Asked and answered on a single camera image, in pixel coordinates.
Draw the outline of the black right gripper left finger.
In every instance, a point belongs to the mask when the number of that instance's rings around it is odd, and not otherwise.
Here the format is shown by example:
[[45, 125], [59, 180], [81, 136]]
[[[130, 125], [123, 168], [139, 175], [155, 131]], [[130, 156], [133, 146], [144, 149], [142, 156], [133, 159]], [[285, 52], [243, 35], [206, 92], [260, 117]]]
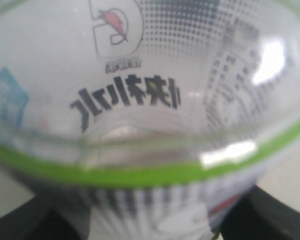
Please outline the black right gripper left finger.
[[0, 217], [0, 240], [87, 240], [89, 214], [40, 195]]

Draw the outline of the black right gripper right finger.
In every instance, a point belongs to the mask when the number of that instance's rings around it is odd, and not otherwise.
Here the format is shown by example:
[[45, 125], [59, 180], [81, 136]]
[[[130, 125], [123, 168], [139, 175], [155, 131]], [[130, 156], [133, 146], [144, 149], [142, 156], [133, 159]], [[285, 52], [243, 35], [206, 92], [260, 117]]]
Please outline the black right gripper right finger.
[[300, 212], [255, 186], [221, 225], [224, 240], [300, 240]]

